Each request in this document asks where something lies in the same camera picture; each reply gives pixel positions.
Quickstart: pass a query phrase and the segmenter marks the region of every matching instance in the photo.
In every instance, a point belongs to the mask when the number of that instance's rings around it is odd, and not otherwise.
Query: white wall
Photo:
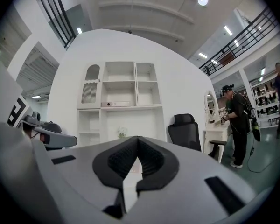
[[[165,126],[174,115],[191,113],[203,144],[204,94],[214,92],[210,79],[177,53],[145,38],[112,30],[79,34],[59,65],[50,92],[48,119],[67,134],[77,132],[77,97],[85,65],[99,61],[137,61],[155,65]]]
[[[39,112],[41,115],[41,121],[47,120],[47,107],[48,103],[38,103],[36,100],[32,98],[26,98],[27,103],[30,105],[33,111]]]

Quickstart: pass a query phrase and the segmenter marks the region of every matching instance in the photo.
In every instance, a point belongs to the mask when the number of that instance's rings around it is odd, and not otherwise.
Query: cable
[[[259,173],[263,172],[263,171],[264,171],[268,166],[270,166],[272,163],[274,163],[275,161],[277,161],[277,160],[280,158],[280,156],[277,157],[277,158],[275,158],[273,161],[271,161],[271,162],[270,162],[268,165],[266,165],[261,171],[253,171],[253,170],[251,170],[248,163],[249,163],[249,160],[250,160],[250,158],[251,158],[251,156],[252,156],[252,154],[253,154],[253,152],[254,152],[254,140],[255,140],[255,138],[253,139],[253,144],[252,144],[252,148],[251,148],[251,151],[250,151],[250,156],[249,156],[249,158],[248,158],[248,160],[247,160],[247,167],[248,167],[248,169],[249,169],[250,172],[259,174]]]
[[[32,137],[31,137],[31,139],[33,139],[36,135],[38,135],[39,134],[39,132],[37,132],[35,135],[33,135]]]

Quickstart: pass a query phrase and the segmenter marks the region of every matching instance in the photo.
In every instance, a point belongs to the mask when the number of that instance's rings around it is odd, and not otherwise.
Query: display shelf
[[[136,63],[137,81],[156,81],[154,64],[150,63]]]
[[[161,105],[157,82],[138,81],[138,105]]]
[[[166,141],[163,109],[101,109],[101,142],[118,139],[119,126],[127,129],[127,136],[145,136]]]
[[[91,130],[85,130],[85,131],[79,131],[79,133],[92,133],[92,134],[99,134],[99,129],[91,129]]]
[[[276,91],[269,91],[269,92],[267,92],[267,93],[265,93],[265,94],[263,94],[263,95],[260,95],[260,96],[256,96],[255,98],[256,99],[258,99],[258,98],[260,98],[260,97],[264,97],[264,96],[267,96],[267,95],[272,95],[273,93],[275,93]]]
[[[106,111],[133,111],[133,110],[152,110],[162,107],[162,105],[147,105],[147,106],[135,106],[135,107],[102,107],[102,110]]]
[[[135,81],[103,82],[101,102],[129,101],[137,106]]]
[[[263,121],[267,121],[269,119],[275,119],[275,118],[279,118],[279,113],[265,115],[263,117],[257,118],[257,121],[258,122],[263,122]]]
[[[80,133],[78,143],[80,147],[99,144],[100,135],[99,133]]]
[[[99,110],[78,110],[78,132],[99,133]]]
[[[279,105],[279,102],[274,102],[274,103],[271,103],[271,104],[268,104],[268,105],[258,106],[258,107],[256,107],[256,110],[262,110],[262,109],[270,108],[270,107],[273,107],[275,105]]]
[[[134,62],[106,62],[103,81],[135,80]]]

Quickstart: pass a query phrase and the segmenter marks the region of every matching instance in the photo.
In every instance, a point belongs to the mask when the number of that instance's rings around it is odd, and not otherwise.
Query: staircase railing
[[[276,18],[268,7],[253,21],[247,20],[246,22],[248,22],[249,25],[243,31],[199,67],[207,76],[215,73],[246,52],[278,25]]]
[[[71,27],[61,0],[40,1],[47,16],[49,17],[49,24],[62,43],[63,47],[67,49],[75,39],[76,35],[73,31],[73,28]]]

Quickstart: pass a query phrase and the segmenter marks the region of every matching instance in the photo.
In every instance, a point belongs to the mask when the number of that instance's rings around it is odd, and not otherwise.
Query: black strip
[[[63,13],[63,15],[64,15],[64,18],[65,18],[65,20],[66,20],[66,23],[69,25],[70,31],[72,32],[73,36],[76,37],[76,36],[75,36],[75,33],[74,33],[74,31],[73,31],[73,28],[72,28],[71,25],[70,25],[70,21],[69,21],[69,19],[67,18],[67,15],[66,15],[66,13],[65,13],[65,10],[64,10],[64,7],[63,7],[63,5],[62,5],[61,0],[57,0],[57,1],[58,1],[58,3],[59,3],[59,6],[60,6],[60,8],[61,8],[61,11],[62,11],[62,13]]]
[[[229,187],[219,178],[219,177],[210,177],[205,179],[205,182],[212,190],[216,198],[223,205],[225,210],[229,215],[237,212],[242,207],[244,203],[229,189]]]
[[[53,0],[53,3],[54,3],[55,8],[56,8],[56,10],[57,10],[57,12],[58,12],[58,15],[59,15],[59,17],[60,17],[60,20],[62,21],[62,24],[63,24],[64,27],[65,27],[65,30],[67,31],[67,33],[68,33],[69,36],[70,36],[70,33],[69,33],[69,31],[68,31],[68,29],[67,29],[67,27],[66,27],[66,25],[65,25],[65,23],[64,23],[64,21],[63,21],[63,19],[62,19],[62,16],[60,15],[60,12],[59,12],[58,7],[57,7],[57,5],[56,5],[56,3],[55,3],[55,0]]]
[[[54,163],[54,165],[56,165],[59,163],[72,161],[74,159],[76,159],[76,158],[73,155],[68,155],[68,156],[52,159],[52,162]]]
[[[55,17],[55,20],[56,20],[56,22],[57,22],[58,26],[60,27],[60,29],[61,29],[62,33],[63,33],[63,34],[64,34],[64,36],[65,36],[65,38],[68,40],[67,35],[65,34],[65,32],[64,32],[64,30],[63,30],[63,28],[62,28],[62,26],[60,25],[60,22],[59,22],[59,20],[58,20],[58,18],[57,18],[57,16],[56,16],[56,13],[54,12],[53,7],[51,6],[50,1],[49,1],[49,0],[47,0],[47,2],[48,2],[49,6],[50,6],[50,8],[51,8],[51,11],[52,11],[52,13],[53,13],[53,15],[54,15],[54,17]]]
[[[50,19],[50,21],[51,21],[52,25],[54,26],[54,28],[55,28],[56,32],[58,33],[58,35],[59,35],[59,36],[60,36],[60,38],[62,39],[63,43],[65,44],[66,42],[64,41],[63,37],[60,35],[60,33],[59,33],[59,31],[58,31],[57,27],[55,26],[55,23],[53,22],[53,20],[52,20],[52,18],[51,18],[51,15],[50,15],[50,13],[48,12],[48,10],[47,10],[47,8],[46,8],[45,4],[43,3],[43,1],[42,1],[42,0],[41,0],[41,2],[42,2],[43,8],[45,9],[45,11],[46,11],[46,13],[47,13],[47,15],[48,15],[48,17],[49,17],[49,19]]]

